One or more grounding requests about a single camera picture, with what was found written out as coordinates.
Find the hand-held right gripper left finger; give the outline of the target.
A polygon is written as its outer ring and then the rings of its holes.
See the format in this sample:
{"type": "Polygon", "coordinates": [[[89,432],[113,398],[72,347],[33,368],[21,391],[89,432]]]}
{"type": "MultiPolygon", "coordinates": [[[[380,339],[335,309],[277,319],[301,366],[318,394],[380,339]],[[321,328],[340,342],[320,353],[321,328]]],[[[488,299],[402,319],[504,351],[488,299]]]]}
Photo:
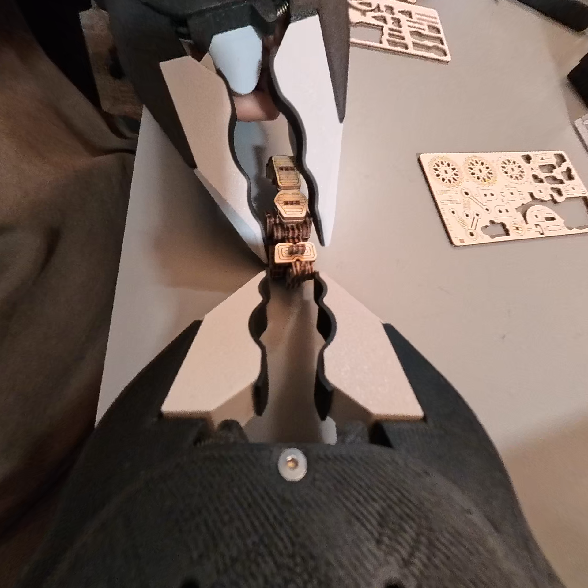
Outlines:
{"type": "Polygon", "coordinates": [[[268,404],[267,271],[259,272],[202,319],[162,404],[165,418],[193,417],[211,428],[246,425],[268,404]]]}

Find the wooden parts sheet with wheels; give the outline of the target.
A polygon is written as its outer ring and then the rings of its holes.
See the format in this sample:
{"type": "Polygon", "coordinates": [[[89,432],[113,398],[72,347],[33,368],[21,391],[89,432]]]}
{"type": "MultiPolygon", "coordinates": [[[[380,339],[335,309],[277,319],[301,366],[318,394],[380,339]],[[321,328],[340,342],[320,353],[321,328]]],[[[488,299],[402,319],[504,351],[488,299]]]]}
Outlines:
{"type": "Polygon", "coordinates": [[[453,246],[587,233],[556,206],[587,205],[587,189],[562,150],[420,153],[424,177],[453,246]]]}

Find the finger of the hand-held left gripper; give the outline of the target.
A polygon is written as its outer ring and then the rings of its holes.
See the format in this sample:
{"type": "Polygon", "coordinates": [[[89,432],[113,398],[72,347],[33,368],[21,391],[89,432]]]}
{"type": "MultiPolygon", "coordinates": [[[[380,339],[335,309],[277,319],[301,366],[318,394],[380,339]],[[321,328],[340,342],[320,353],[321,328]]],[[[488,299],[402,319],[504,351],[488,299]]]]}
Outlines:
{"type": "Polygon", "coordinates": [[[343,123],[339,119],[318,14],[291,22],[270,57],[273,92],[295,138],[295,163],[321,245],[336,214],[343,123]]]}
{"type": "Polygon", "coordinates": [[[195,175],[251,251],[268,263],[251,183],[234,147],[236,112],[225,78],[191,56],[160,64],[194,158],[195,175]]]}

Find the black power adapter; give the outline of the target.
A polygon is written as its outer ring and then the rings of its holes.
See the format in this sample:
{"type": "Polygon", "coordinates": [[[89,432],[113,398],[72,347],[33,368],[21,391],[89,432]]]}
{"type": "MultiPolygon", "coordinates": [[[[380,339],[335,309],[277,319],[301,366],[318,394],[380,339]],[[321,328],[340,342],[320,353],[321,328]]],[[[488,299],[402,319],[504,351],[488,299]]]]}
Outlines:
{"type": "Polygon", "coordinates": [[[587,106],[587,54],[568,73],[567,79],[584,105],[587,106]]]}

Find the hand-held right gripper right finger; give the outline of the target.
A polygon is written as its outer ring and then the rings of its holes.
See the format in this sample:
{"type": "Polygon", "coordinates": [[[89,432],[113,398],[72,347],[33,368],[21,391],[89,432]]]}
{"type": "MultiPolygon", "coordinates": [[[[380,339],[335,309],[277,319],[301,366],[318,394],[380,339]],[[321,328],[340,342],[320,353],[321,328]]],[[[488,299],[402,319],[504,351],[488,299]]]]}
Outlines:
{"type": "Polygon", "coordinates": [[[320,441],[333,445],[338,431],[359,423],[423,423],[424,411],[386,326],[326,272],[313,278],[319,350],[313,400],[320,441]]]}

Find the person's left hand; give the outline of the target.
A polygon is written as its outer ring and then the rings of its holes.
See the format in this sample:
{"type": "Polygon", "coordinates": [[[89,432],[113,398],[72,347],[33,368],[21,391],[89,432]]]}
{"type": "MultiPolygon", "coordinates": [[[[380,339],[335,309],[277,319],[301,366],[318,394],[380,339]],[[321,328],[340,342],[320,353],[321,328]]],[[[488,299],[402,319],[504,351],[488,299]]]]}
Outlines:
{"type": "Polygon", "coordinates": [[[241,122],[273,121],[280,112],[270,93],[254,90],[247,95],[233,95],[236,117],[241,122]]]}

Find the wooden model assembly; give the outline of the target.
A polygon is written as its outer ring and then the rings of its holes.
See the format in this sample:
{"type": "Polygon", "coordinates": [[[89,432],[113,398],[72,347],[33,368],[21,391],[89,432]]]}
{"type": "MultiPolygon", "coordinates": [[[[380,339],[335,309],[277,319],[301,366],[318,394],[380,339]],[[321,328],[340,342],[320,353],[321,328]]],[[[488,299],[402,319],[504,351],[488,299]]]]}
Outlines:
{"type": "Polygon", "coordinates": [[[288,289],[313,278],[318,258],[311,242],[313,220],[307,197],[301,191],[302,176],[290,155],[274,155],[266,177],[276,188],[273,208],[265,213],[269,276],[288,289]]]}

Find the grey desk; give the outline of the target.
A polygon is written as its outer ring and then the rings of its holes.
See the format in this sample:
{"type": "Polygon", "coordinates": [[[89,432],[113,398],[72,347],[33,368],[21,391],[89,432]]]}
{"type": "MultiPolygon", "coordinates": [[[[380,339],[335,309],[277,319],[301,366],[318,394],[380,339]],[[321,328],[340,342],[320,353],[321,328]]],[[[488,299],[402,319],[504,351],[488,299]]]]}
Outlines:
{"type": "MultiPolygon", "coordinates": [[[[352,48],[339,192],[318,268],[393,325],[478,416],[568,587],[587,587],[587,235],[454,247],[422,152],[562,149],[587,182],[566,75],[587,52],[516,1],[438,11],[439,63],[352,48]]],[[[261,266],[143,115],[98,415],[261,266]]]]}

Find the wooden parts sheet with cutouts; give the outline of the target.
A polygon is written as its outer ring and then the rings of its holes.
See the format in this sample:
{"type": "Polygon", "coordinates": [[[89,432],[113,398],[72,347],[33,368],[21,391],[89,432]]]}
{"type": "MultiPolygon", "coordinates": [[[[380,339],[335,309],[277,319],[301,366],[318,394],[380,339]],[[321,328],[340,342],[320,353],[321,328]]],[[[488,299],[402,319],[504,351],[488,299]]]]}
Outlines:
{"type": "Polygon", "coordinates": [[[439,14],[415,1],[348,1],[350,44],[449,63],[439,14]]]}

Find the person's olive shirt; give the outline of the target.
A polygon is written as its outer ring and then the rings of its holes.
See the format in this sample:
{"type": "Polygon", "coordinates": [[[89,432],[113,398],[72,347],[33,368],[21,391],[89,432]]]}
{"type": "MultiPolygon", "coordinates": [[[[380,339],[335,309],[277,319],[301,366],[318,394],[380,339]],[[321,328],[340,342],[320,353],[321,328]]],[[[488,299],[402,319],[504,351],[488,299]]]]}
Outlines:
{"type": "Polygon", "coordinates": [[[91,434],[136,140],[47,54],[77,1],[1,1],[1,587],[91,434]]]}

